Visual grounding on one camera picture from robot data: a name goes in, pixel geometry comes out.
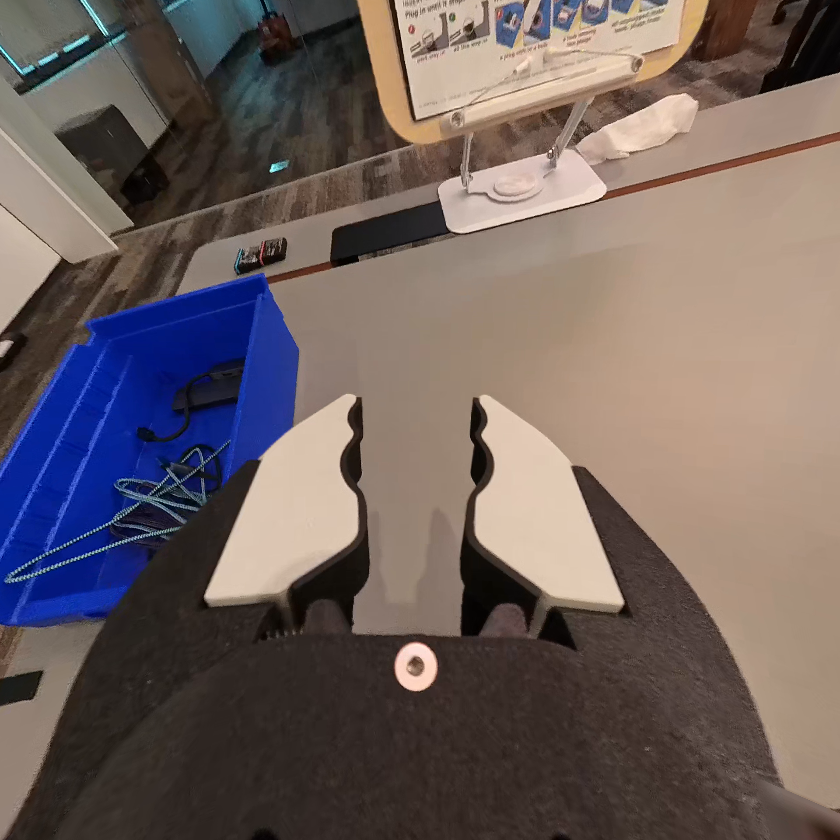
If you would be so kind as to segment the black flat panel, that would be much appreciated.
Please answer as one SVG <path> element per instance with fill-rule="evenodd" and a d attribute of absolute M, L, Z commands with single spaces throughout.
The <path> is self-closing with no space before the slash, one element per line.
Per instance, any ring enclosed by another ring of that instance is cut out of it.
<path fill-rule="evenodd" d="M 333 267 L 345 266 L 363 256 L 447 234 L 439 201 L 408 207 L 336 227 L 332 231 L 330 263 Z"/>

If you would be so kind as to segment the wooden document stand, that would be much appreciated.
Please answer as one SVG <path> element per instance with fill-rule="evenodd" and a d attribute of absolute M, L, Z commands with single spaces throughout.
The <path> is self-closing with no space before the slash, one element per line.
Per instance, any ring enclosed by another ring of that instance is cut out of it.
<path fill-rule="evenodd" d="M 458 175 L 437 189 L 448 231 L 456 235 L 600 200 L 606 194 L 606 185 L 571 149 L 572 137 L 586 110 L 599 95 L 656 78 L 671 68 L 691 46 L 707 10 L 707 2 L 685 1 L 677 44 L 647 54 L 633 78 L 573 87 L 544 98 L 531 88 L 419 120 L 413 116 L 408 97 L 392 2 L 397 1 L 358 2 L 380 104 L 391 128 L 412 144 L 463 139 Z M 568 104 L 572 106 L 570 115 L 547 150 L 482 171 L 470 170 L 470 151 L 478 131 Z"/>

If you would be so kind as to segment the wooden post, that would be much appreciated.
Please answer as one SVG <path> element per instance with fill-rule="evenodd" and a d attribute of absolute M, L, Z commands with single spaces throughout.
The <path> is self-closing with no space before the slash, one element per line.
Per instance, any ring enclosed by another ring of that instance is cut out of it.
<path fill-rule="evenodd" d="M 737 54 L 759 1 L 709 1 L 688 57 L 709 62 Z"/>

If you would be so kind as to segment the grey usb hub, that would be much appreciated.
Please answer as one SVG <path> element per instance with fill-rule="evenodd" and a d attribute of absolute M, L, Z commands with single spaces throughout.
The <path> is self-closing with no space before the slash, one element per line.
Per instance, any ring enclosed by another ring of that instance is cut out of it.
<path fill-rule="evenodd" d="M 190 389 L 191 410 L 236 403 L 245 371 L 245 359 L 214 365 Z"/>

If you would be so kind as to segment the crumpled white paper towel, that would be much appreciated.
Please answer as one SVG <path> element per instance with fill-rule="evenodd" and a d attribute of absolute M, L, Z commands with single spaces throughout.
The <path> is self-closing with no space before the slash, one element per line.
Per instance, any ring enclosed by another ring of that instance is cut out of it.
<path fill-rule="evenodd" d="M 591 166 L 624 160 L 688 133 L 698 111 L 698 100 L 687 93 L 667 96 L 588 134 L 577 143 L 576 151 Z"/>

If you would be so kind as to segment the printed instruction sheet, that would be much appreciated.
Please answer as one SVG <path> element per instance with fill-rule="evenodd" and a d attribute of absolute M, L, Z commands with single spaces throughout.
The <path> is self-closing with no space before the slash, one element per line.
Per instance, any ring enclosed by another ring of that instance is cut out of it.
<path fill-rule="evenodd" d="M 677 44 L 677 1 L 392 2 L 408 97 L 429 119 L 536 88 L 633 78 Z"/>

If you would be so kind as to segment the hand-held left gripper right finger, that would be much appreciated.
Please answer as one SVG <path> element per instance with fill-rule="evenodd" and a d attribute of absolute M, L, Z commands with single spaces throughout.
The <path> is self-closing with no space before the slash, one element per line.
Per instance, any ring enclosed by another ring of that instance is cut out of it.
<path fill-rule="evenodd" d="M 571 461 L 545 434 L 489 395 L 470 418 L 474 482 L 465 513 L 465 594 L 492 610 L 615 615 L 624 597 Z"/>

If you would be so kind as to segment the blue plastic bin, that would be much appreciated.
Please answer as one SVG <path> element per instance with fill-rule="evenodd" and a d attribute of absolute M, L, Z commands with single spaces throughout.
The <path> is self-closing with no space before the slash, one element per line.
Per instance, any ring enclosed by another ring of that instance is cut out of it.
<path fill-rule="evenodd" d="M 88 324 L 2 463 L 1 620 L 47 627 L 106 617 L 151 560 L 111 519 L 190 446 L 230 478 L 292 426 L 298 347 L 263 276 Z M 236 403 L 191 410 L 214 365 L 245 359 Z"/>

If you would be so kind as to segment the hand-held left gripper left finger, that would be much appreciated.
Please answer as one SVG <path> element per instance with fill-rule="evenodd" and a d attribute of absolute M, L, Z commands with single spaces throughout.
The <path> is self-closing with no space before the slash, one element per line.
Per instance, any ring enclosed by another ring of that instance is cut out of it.
<path fill-rule="evenodd" d="M 344 394 L 259 458 L 205 590 L 211 607 L 352 604 L 370 572 L 362 400 Z"/>

